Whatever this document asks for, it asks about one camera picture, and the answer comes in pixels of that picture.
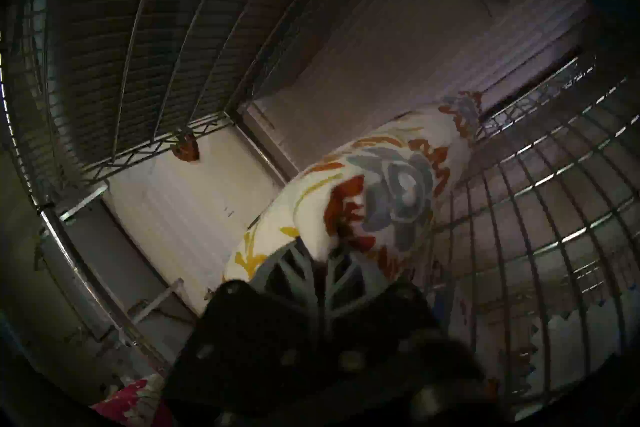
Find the yellow leaf pattern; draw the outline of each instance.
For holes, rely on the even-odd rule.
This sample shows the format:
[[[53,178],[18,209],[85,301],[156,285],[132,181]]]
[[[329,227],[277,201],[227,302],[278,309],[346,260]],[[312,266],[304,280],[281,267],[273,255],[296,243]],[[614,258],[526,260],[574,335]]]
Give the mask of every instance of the yellow leaf pattern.
[[[255,240],[255,231],[257,229],[254,228],[253,232],[245,232],[244,234],[244,251],[246,255],[246,261],[244,260],[242,253],[235,253],[235,263],[244,268],[249,275],[249,279],[253,279],[255,275],[255,271],[257,268],[262,265],[262,263],[267,259],[265,255],[254,255],[254,240]]]

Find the hanging item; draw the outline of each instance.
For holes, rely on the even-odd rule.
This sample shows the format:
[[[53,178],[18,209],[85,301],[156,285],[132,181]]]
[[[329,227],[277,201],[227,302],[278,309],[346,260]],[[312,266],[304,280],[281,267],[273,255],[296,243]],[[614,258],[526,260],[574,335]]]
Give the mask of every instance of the hanging item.
[[[193,132],[186,132],[178,137],[178,143],[171,146],[174,156],[185,162],[197,162],[200,160],[198,142]]]
[[[406,113],[300,173],[247,230],[225,279],[251,280],[297,237],[315,260],[347,243],[396,279],[424,248],[434,202],[467,165],[480,96],[461,92]]]

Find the blue flower pattern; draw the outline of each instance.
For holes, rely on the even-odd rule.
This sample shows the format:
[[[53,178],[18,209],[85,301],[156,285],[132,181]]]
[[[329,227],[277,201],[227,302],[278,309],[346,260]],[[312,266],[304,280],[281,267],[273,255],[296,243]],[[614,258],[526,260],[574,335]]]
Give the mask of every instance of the blue flower pattern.
[[[395,247],[407,252],[431,213],[433,176],[427,158],[414,152],[407,159],[390,148],[368,148],[369,155],[347,157],[347,162],[380,176],[365,191],[365,232],[393,225]]]

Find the white wall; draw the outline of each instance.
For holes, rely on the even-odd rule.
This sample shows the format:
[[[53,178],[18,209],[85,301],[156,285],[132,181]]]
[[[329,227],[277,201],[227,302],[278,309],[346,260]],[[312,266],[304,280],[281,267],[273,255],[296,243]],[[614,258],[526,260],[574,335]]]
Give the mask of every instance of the white wall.
[[[585,0],[358,1],[298,80],[249,110],[299,170],[449,92],[487,92],[488,108],[574,48],[588,14]]]
[[[214,132],[198,146],[199,162],[164,153],[112,177],[104,195],[165,281],[184,279],[180,296],[196,313],[249,224],[280,191],[235,130]]]

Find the black object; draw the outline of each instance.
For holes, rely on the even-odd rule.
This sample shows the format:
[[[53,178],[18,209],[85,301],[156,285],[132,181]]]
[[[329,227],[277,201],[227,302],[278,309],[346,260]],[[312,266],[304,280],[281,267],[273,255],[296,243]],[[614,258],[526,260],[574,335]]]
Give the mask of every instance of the black object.
[[[332,264],[301,259],[297,242],[276,255],[297,264],[301,280],[314,280],[322,313],[329,281],[322,267]],[[343,253],[336,272],[356,273],[349,268],[356,258]],[[303,260],[314,270],[307,271]],[[235,280],[211,298],[163,394],[181,424],[355,425],[371,418],[448,425],[476,415],[500,422],[482,371],[465,346],[440,332],[414,285],[396,282],[354,304],[362,301],[362,289],[353,284],[354,309],[333,317],[329,339],[310,329],[314,322],[322,325],[322,316],[310,319],[311,312],[301,311],[284,291],[279,270],[271,267],[271,273],[278,280],[262,293]]]

